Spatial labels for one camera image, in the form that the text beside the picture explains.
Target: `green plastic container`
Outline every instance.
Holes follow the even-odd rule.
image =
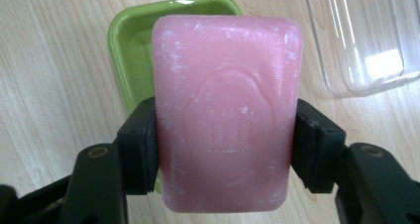
[[[152,28],[158,18],[170,14],[242,15],[242,11],[234,0],[167,0],[118,14],[108,31],[108,47],[127,114],[155,95]],[[155,190],[160,192],[158,178]]]

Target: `soap bar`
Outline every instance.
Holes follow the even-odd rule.
[[[269,17],[160,18],[153,30],[161,194],[175,212],[279,207],[302,35]]]

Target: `pink soap bar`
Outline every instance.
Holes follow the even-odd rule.
[[[287,193],[302,35],[291,20],[167,16],[153,30],[161,192],[176,212],[250,212]]]

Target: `transparent plastic lid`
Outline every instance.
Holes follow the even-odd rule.
[[[325,81],[364,96],[420,77],[419,0],[307,0]]]

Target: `light wood surface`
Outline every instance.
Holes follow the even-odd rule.
[[[83,148],[113,141],[127,114],[107,30],[125,8],[157,1],[0,0],[0,183],[24,195],[70,174]],[[420,179],[419,80],[336,98],[323,79],[305,0],[235,1],[247,15],[297,21],[305,35],[300,98],[343,127],[348,144],[382,146]],[[334,194],[311,194],[293,170],[286,202],[272,212],[176,214],[154,193],[129,197],[129,216],[162,224],[338,222]]]

